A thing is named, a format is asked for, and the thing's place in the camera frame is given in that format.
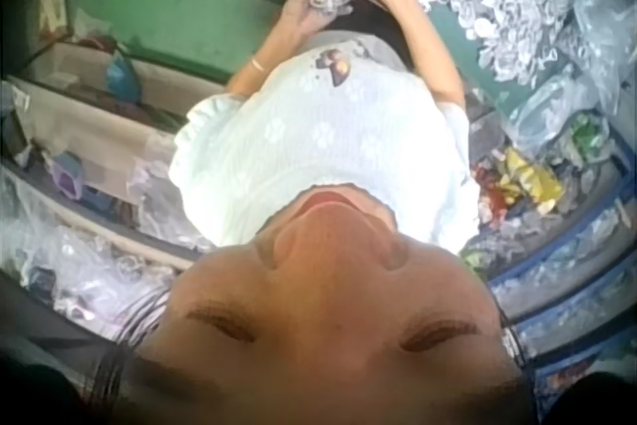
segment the nose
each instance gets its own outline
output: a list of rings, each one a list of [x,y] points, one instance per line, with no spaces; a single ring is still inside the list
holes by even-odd
[[[325,203],[285,226],[274,240],[277,269],[393,269],[399,239],[380,220]]]

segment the yellow wrapper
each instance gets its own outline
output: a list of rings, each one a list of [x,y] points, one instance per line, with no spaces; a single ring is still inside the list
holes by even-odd
[[[506,167],[511,179],[515,179],[540,206],[542,214],[549,212],[564,194],[561,183],[548,169],[530,164],[513,148],[507,149]]]

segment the black hair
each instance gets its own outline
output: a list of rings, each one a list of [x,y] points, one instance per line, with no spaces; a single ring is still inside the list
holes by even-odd
[[[93,380],[86,384],[89,407],[102,422],[108,423],[112,416],[121,396],[125,368],[141,343],[158,328],[169,295],[169,289],[159,289],[126,309],[126,322],[113,347],[100,360]]]

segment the woman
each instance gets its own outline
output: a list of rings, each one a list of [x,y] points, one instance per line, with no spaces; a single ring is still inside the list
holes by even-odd
[[[127,380],[170,383],[150,400],[162,418],[532,419],[497,305],[455,256],[478,199],[461,79],[416,0],[380,1],[417,75],[378,39],[308,47],[333,18],[289,0],[226,94],[178,134],[171,178],[222,247],[127,336],[143,357]]]

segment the eyelash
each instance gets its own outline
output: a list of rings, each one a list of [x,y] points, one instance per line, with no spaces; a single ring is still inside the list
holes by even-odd
[[[475,335],[478,328],[467,322],[445,322],[427,325],[410,338],[401,342],[400,347],[410,353],[424,352],[460,335]]]
[[[186,317],[187,319],[198,319],[214,326],[221,333],[234,340],[244,343],[254,343],[257,337],[239,319],[220,314],[217,311],[199,310],[194,311]]]

